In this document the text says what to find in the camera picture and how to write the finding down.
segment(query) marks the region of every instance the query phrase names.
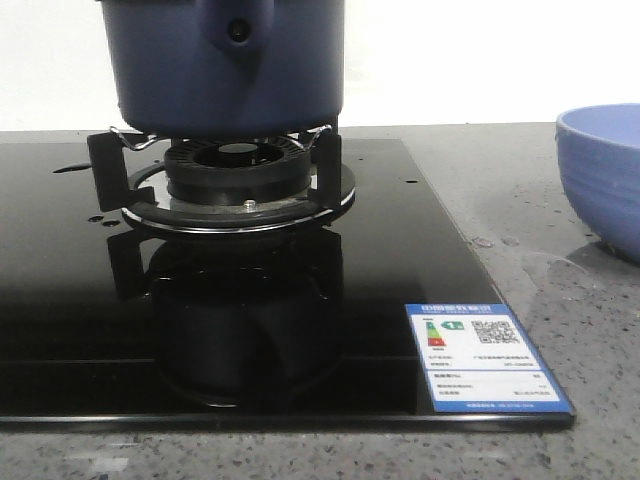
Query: blue bowl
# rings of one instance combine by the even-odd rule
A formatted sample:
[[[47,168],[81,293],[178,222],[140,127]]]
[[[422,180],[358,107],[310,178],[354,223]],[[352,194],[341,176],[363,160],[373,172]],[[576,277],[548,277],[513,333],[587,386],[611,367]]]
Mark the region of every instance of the blue bowl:
[[[556,121],[560,178],[578,216],[640,262],[640,104],[601,105]]]

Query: granite countertop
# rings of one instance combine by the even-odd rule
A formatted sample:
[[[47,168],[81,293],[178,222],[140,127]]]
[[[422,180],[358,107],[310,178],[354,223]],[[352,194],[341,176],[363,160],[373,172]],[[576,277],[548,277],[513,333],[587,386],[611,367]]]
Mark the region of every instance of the granite countertop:
[[[544,434],[2,434],[3,479],[635,479],[640,267],[563,195],[553,124],[345,128],[401,138],[573,400]],[[0,134],[78,141],[86,132]]]

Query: pot handle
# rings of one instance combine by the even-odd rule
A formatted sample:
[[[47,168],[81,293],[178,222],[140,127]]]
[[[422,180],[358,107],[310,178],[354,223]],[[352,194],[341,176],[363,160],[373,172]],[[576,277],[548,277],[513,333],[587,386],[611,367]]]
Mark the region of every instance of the pot handle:
[[[275,0],[196,0],[202,35],[221,50],[241,53],[262,48],[273,25]]]

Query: water droplet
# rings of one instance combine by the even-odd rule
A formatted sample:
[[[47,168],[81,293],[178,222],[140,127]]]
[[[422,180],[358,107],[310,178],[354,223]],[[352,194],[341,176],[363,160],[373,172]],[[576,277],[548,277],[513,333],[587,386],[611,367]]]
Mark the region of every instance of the water droplet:
[[[539,289],[563,300],[584,300],[602,289],[587,270],[556,255],[529,253],[522,257],[522,269]]]
[[[501,238],[502,243],[504,243],[507,247],[517,247],[520,245],[520,240],[516,237],[503,237]]]
[[[473,243],[476,247],[481,247],[481,248],[493,247],[493,242],[491,240],[487,240],[486,238],[482,238],[482,237],[472,238],[471,243]]]

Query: energy label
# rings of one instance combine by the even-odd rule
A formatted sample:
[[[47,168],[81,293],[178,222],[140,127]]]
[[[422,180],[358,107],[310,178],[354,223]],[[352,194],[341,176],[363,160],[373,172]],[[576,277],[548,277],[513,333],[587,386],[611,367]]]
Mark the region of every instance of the energy label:
[[[571,412],[503,304],[407,305],[437,412]]]

